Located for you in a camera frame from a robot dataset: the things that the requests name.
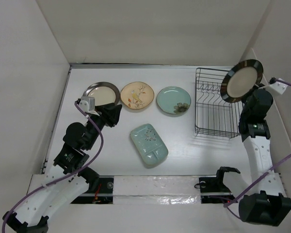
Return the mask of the dark rimmed mosaic plate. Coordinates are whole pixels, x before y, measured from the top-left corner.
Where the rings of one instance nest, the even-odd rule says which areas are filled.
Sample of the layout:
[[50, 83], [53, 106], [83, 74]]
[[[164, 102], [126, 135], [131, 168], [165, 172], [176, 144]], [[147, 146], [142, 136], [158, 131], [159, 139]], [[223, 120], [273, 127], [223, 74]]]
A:
[[248, 59], [236, 64], [224, 77], [221, 98], [228, 103], [239, 102], [255, 86], [260, 84], [263, 65], [255, 59]]

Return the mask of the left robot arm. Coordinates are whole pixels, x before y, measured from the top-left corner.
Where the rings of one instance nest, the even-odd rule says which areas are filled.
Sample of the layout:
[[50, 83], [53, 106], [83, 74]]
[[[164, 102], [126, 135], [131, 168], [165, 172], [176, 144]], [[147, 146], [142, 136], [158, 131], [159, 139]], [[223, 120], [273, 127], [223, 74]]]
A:
[[[98, 188], [99, 175], [89, 165], [102, 151], [104, 126], [114, 127], [119, 122], [121, 104], [109, 103], [95, 108], [96, 114], [84, 112], [82, 100], [76, 108], [87, 118], [86, 124], [70, 124], [63, 137], [63, 147], [55, 157], [40, 187], [28, 193], [3, 216], [1, 231], [9, 226], [16, 233], [46, 233], [49, 221], [84, 192]], [[86, 154], [97, 138], [100, 146], [91, 158]]]

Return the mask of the teal flower plate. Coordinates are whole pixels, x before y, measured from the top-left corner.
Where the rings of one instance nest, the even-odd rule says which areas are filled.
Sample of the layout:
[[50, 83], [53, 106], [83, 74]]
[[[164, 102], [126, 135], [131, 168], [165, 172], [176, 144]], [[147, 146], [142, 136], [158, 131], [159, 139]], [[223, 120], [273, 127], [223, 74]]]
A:
[[183, 88], [168, 86], [157, 95], [157, 105], [168, 114], [181, 115], [191, 106], [191, 97]]

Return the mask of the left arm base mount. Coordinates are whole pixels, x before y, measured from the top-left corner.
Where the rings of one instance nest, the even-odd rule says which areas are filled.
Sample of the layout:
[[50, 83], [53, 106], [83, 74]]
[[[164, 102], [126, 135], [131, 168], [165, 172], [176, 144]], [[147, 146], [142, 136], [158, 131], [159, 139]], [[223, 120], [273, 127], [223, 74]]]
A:
[[113, 204], [114, 176], [102, 176], [71, 204]]

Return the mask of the tan bird pattern plate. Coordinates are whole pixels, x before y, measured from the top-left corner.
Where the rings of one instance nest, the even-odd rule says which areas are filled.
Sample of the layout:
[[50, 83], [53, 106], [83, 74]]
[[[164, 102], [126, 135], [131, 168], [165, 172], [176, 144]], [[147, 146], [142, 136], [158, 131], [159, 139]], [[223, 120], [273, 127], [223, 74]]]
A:
[[132, 110], [146, 108], [152, 103], [154, 97], [154, 90], [144, 82], [129, 83], [120, 92], [122, 103]]

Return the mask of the brown rimmed cream plate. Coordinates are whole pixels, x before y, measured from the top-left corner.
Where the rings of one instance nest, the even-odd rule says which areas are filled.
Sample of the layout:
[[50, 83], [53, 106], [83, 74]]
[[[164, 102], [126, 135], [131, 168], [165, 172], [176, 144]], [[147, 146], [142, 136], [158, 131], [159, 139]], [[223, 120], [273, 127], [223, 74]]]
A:
[[90, 85], [84, 91], [83, 96], [95, 98], [95, 106], [109, 103], [117, 105], [120, 100], [119, 89], [109, 82], [97, 82]]

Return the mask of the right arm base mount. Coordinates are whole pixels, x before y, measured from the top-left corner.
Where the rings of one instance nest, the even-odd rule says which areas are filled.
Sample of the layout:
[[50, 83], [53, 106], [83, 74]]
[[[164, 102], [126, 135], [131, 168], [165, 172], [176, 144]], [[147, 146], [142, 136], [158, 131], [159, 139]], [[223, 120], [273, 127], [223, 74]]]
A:
[[235, 199], [231, 191], [214, 176], [199, 177], [194, 188], [199, 189], [202, 204], [224, 204]]

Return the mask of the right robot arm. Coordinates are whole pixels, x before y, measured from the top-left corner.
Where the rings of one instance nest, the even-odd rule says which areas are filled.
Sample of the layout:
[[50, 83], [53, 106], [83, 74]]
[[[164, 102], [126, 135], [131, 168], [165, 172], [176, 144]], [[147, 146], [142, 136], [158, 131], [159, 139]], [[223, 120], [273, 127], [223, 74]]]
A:
[[241, 221], [277, 227], [290, 212], [291, 199], [284, 196], [271, 159], [270, 131], [265, 117], [273, 101], [270, 92], [257, 89], [247, 97], [242, 109], [239, 131], [252, 183], [248, 184], [238, 169], [225, 167], [223, 174], [214, 179], [214, 185], [220, 191], [231, 191], [239, 204]]

